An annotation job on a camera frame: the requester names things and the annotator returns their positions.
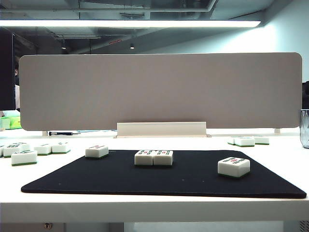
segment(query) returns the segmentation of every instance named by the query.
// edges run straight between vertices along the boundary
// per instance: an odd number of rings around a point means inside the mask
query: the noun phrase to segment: monitor
[[[0,27],[0,110],[15,110],[14,35]]]

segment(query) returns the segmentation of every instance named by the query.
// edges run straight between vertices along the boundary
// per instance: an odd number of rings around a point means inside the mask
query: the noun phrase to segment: recessed ceiling light
[[[261,21],[0,20],[3,27],[254,28]]]

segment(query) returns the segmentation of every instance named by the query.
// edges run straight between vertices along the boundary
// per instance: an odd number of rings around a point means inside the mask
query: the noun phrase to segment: black mouse pad
[[[21,188],[30,193],[305,198],[306,193],[239,151],[174,151],[172,166],[134,166],[133,150],[81,157]],[[220,176],[219,160],[249,159],[240,179]]]

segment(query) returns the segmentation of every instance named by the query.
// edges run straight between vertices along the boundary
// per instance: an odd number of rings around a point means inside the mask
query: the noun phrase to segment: white wall
[[[144,53],[298,52],[309,80],[309,0],[294,0],[264,27],[192,40]]]

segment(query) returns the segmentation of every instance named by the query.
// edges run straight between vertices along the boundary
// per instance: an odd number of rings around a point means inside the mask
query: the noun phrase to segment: desk surface
[[[84,149],[105,144],[110,149],[221,150],[244,152],[260,164],[309,193],[309,150],[299,140],[298,129],[208,130],[212,138],[113,138],[115,132],[43,137],[42,132],[0,132],[0,143],[68,141],[71,152],[38,157],[38,164],[11,166],[0,159],[2,223],[18,222],[135,222],[135,221],[252,221],[308,220],[309,199],[260,199],[184,196],[79,195],[22,193],[20,188],[84,155]],[[270,145],[236,147],[226,143],[231,134],[270,137]]]

